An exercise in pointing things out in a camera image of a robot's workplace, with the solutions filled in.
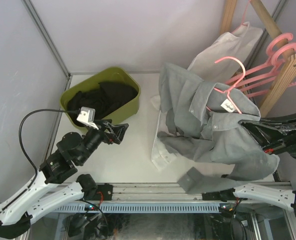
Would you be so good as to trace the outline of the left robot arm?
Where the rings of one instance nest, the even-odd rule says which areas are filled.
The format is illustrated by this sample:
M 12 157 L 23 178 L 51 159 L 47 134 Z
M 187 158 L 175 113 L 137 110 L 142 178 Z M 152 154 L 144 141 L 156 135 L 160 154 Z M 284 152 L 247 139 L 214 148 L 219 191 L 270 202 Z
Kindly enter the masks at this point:
M 0 203 L 0 238 L 12 240 L 27 232 L 31 225 L 53 210 L 73 201 L 92 200 L 98 185 L 88 174 L 62 190 L 65 180 L 76 174 L 101 143 L 120 144 L 127 123 L 113 125 L 112 121 L 97 121 L 98 128 L 89 128 L 85 135 L 65 134 L 57 143 L 57 150 L 41 165 L 32 179 L 8 200 Z

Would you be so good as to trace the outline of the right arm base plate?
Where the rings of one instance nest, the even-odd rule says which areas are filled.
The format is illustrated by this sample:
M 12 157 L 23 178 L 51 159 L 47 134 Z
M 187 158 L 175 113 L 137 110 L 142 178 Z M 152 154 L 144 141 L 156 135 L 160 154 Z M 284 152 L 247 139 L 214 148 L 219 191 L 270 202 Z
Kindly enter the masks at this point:
M 203 201 L 222 201 L 222 196 L 220 192 L 206 192 L 202 194 Z

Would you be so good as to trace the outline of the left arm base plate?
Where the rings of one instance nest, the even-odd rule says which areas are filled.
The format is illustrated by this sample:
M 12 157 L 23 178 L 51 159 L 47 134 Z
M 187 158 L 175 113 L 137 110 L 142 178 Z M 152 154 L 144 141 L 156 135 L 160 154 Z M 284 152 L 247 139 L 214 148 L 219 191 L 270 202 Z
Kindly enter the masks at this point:
M 113 186 L 111 184 L 99 184 L 96 192 L 89 198 L 91 201 L 111 201 L 113 196 Z

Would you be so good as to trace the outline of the grey shirt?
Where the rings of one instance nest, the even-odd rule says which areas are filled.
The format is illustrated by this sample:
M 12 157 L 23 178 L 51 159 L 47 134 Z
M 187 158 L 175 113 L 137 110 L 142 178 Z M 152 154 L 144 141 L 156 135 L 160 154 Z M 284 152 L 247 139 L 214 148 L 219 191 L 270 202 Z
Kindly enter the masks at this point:
M 218 192 L 266 178 L 279 165 L 240 125 L 259 121 L 258 107 L 240 90 L 205 81 L 198 75 L 167 63 L 159 76 L 161 111 L 167 132 L 158 138 L 172 154 L 197 163 L 233 165 L 226 177 L 203 175 L 191 168 L 178 184 L 189 194 Z

